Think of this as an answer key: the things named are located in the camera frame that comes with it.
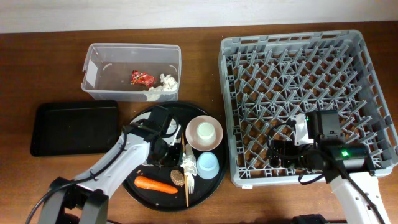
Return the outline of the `pink plastic bowl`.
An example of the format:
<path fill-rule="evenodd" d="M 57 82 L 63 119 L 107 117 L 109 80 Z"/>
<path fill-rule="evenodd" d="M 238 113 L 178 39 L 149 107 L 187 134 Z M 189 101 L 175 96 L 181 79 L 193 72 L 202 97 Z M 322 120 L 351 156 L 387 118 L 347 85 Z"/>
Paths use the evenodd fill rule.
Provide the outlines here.
<path fill-rule="evenodd" d="M 211 151 L 222 142 L 223 128 L 214 117 L 197 116 L 187 124 L 185 137 L 192 148 L 203 152 Z"/>

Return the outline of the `red snack wrapper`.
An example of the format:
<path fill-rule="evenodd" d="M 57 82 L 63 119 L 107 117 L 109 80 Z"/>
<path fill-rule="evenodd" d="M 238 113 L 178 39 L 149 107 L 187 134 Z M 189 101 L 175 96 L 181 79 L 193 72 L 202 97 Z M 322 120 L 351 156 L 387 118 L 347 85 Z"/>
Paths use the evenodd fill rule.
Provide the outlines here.
<path fill-rule="evenodd" d="M 155 84 L 156 78 L 144 72 L 133 70 L 131 74 L 131 84 L 145 85 L 147 88 L 151 88 Z"/>

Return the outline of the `light blue plastic cup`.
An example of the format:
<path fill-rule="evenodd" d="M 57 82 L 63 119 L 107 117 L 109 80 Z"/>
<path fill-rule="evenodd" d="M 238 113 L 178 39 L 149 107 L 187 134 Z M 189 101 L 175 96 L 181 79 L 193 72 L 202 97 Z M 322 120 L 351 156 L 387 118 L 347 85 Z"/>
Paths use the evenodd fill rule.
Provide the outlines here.
<path fill-rule="evenodd" d="M 217 157 L 212 152 L 202 153 L 197 160 L 197 173 L 202 179 L 213 179 L 220 170 Z"/>

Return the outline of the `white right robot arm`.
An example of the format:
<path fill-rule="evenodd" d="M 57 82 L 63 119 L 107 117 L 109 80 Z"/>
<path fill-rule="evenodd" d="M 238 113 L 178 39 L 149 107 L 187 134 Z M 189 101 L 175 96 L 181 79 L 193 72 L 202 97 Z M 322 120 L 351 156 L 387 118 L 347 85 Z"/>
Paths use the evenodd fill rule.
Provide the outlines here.
<path fill-rule="evenodd" d="M 300 174 L 299 183 L 309 185 L 325 179 L 348 223 L 391 222 L 380 196 L 376 168 L 363 144 L 328 140 L 296 146 L 292 141 L 271 140 L 267 146 L 269 157 L 280 159 L 282 167 L 320 171 L 305 182 Z"/>

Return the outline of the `white napkin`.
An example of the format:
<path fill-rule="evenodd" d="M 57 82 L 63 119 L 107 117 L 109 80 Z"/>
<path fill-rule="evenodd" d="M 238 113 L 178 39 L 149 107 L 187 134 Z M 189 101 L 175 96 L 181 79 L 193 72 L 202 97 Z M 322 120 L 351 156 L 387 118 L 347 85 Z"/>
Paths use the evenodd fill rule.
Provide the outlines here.
<path fill-rule="evenodd" d="M 191 174 L 192 176 L 197 175 L 196 158 L 193 154 L 183 153 L 182 163 L 180 167 L 183 168 L 184 174 Z"/>

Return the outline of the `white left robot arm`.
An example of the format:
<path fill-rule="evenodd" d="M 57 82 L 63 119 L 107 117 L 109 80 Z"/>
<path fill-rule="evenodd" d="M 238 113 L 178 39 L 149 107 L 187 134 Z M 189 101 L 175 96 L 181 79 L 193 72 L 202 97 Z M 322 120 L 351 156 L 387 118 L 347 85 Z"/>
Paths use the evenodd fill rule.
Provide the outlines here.
<path fill-rule="evenodd" d="M 55 179 L 29 213 L 29 223 L 40 208 L 40 223 L 72 222 L 64 209 L 83 210 L 79 223 L 106 223 L 113 193 L 138 166 L 163 164 L 175 144 L 181 126 L 176 118 L 165 121 L 140 119 L 123 127 L 117 143 L 92 167 L 73 180 Z"/>

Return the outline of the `white plastic cup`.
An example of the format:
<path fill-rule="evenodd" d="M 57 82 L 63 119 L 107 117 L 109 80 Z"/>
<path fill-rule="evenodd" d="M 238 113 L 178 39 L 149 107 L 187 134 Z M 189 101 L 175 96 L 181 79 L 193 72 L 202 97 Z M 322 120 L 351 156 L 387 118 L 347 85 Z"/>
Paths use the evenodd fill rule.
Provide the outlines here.
<path fill-rule="evenodd" d="M 202 146 L 210 146 L 216 140 L 216 129 L 209 122 L 202 122 L 196 128 L 195 138 L 196 142 Z"/>

